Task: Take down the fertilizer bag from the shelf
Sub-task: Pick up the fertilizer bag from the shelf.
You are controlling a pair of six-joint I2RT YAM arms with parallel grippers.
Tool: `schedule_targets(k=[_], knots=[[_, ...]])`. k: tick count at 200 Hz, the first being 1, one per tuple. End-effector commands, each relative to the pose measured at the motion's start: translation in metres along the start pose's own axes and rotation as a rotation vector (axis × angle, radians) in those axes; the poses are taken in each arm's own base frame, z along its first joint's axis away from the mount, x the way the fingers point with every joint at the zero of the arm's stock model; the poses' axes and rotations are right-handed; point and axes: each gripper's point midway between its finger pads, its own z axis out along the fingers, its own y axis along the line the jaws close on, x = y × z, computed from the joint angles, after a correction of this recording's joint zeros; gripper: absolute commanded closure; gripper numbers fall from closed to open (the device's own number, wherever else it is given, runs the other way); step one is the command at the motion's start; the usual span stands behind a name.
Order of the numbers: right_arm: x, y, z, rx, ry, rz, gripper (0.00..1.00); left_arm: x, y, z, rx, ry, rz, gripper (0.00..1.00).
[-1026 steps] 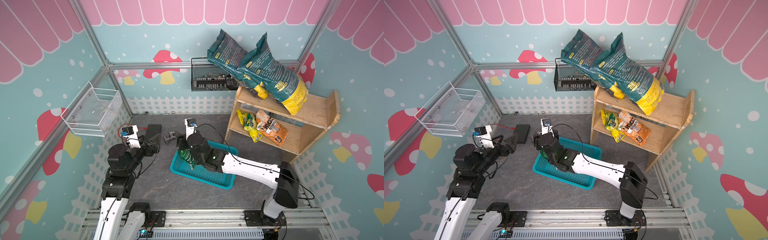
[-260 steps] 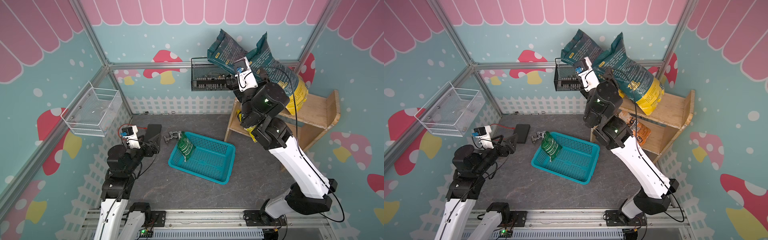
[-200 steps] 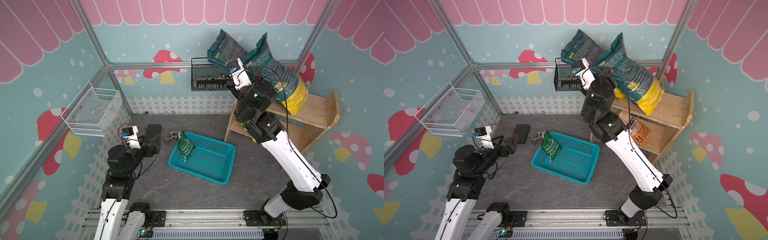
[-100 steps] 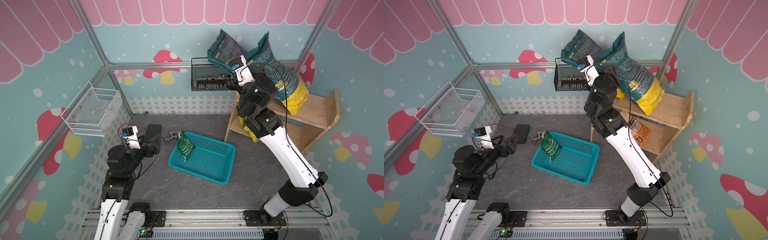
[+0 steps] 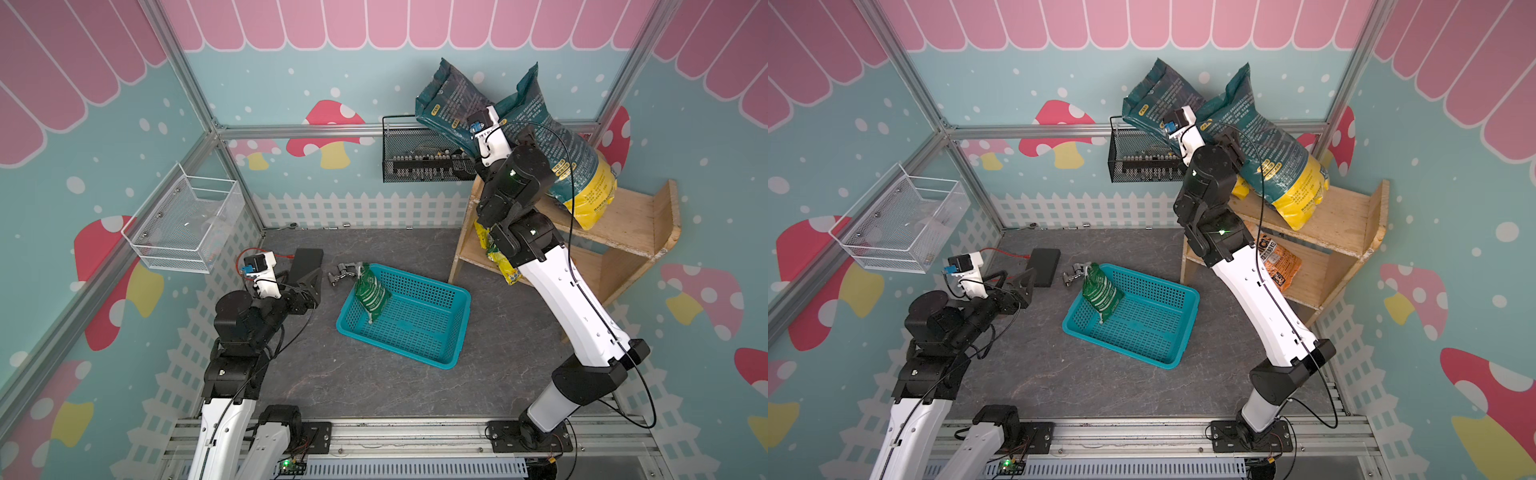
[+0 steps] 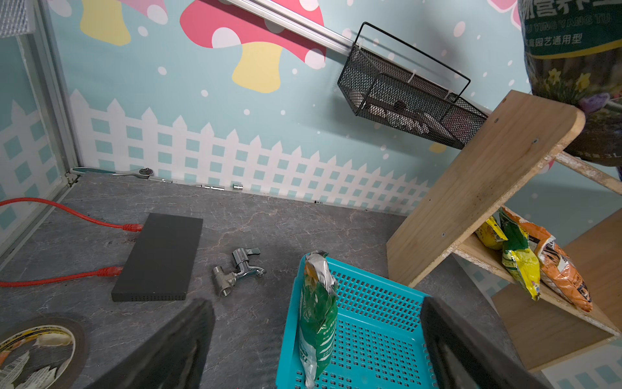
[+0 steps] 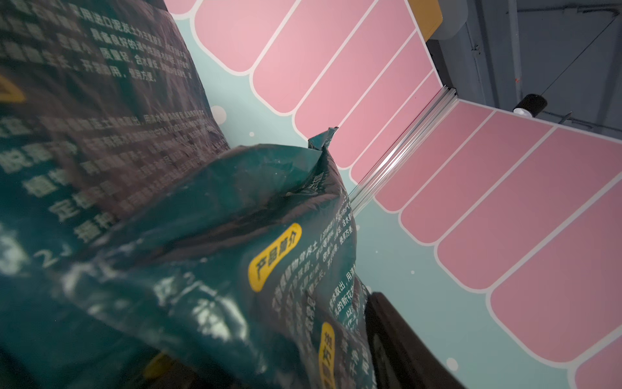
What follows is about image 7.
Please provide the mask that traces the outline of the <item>dark green fertilizer bag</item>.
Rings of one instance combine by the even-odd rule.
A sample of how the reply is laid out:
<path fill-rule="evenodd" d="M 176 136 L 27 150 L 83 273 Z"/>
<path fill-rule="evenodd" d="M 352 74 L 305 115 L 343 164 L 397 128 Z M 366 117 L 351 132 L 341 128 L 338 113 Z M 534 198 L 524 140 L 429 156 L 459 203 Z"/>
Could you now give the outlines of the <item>dark green fertilizer bag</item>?
<path fill-rule="evenodd" d="M 375 387 L 335 134 L 237 147 L 139 207 L 54 160 L 3 174 L 2 387 Z"/>
<path fill-rule="evenodd" d="M 2 2 L 3 284 L 68 259 L 227 150 L 164 2 Z"/>

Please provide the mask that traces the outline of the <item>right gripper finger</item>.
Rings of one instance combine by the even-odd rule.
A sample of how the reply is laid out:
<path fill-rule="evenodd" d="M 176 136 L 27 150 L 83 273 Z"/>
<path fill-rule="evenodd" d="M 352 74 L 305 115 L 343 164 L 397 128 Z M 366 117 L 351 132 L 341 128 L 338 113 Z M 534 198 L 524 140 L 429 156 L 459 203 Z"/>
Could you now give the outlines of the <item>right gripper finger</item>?
<path fill-rule="evenodd" d="M 377 387 L 464 389 L 382 293 L 371 293 L 365 325 Z"/>

